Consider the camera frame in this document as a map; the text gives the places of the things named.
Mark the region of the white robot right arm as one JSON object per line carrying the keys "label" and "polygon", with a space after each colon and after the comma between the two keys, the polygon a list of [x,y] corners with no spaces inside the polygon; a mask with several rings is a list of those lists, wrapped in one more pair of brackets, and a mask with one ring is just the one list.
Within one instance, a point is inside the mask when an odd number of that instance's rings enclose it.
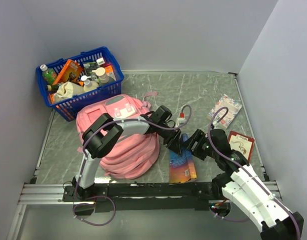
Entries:
{"label": "white robot right arm", "polygon": [[212,195],[234,203],[257,227],[263,240],[299,240],[304,219],[291,212],[259,179],[249,161],[231,149],[222,129],[198,129],[182,147],[204,160],[211,157],[223,171],[213,180]]}

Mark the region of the floral pink notebook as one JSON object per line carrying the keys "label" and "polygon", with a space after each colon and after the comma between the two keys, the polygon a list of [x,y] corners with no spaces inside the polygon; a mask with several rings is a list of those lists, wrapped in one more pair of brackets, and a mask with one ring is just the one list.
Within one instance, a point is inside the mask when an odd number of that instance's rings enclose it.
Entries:
{"label": "floral pink notebook", "polygon": [[210,110],[210,112],[207,114],[207,118],[209,120],[212,119],[212,117],[215,115],[215,113],[221,109],[221,108],[227,108],[221,110],[216,116],[222,117],[222,120],[219,122],[218,125],[216,125],[218,128],[221,128],[223,130],[226,130],[229,125],[232,123],[236,115],[239,113],[239,111],[242,108],[242,104],[239,103],[237,100],[229,97],[228,95],[224,94],[215,104],[215,106]]}

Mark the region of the pink student backpack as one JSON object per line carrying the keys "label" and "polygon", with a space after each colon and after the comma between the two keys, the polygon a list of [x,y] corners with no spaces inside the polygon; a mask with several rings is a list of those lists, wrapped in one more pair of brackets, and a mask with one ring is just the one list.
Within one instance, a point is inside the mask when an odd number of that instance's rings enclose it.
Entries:
{"label": "pink student backpack", "polygon": [[[120,94],[84,107],[76,117],[76,128],[83,141],[83,133],[102,114],[113,118],[136,118],[150,111],[146,101]],[[160,152],[159,136],[156,133],[122,136],[111,152],[99,163],[107,175],[115,179],[132,180],[143,175],[157,161]]]}

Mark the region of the blue Jane Eyre book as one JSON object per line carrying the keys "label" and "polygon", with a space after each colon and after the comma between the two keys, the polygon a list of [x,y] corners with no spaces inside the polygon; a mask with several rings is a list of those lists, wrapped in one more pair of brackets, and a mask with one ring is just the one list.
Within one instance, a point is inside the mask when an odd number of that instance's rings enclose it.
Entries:
{"label": "blue Jane Eyre book", "polygon": [[192,153],[181,148],[181,155],[169,151],[169,184],[184,184],[197,179],[197,172]]}

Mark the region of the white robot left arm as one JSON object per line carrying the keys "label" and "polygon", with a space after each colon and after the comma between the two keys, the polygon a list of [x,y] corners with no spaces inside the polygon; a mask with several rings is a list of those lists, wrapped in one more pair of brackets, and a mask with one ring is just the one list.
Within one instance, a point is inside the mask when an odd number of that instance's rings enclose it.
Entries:
{"label": "white robot left arm", "polygon": [[174,127],[168,126],[172,116],[170,110],[164,105],[156,111],[150,111],[134,118],[113,118],[108,113],[102,114],[82,135],[83,146],[80,169],[72,181],[74,195],[81,201],[93,198],[95,176],[101,158],[105,157],[114,148],[123,135],[158,134],[163,138],[163,144],[169,150],[182,154],[181,130],[191,116],[184,117],[181,112],[180,121]]}

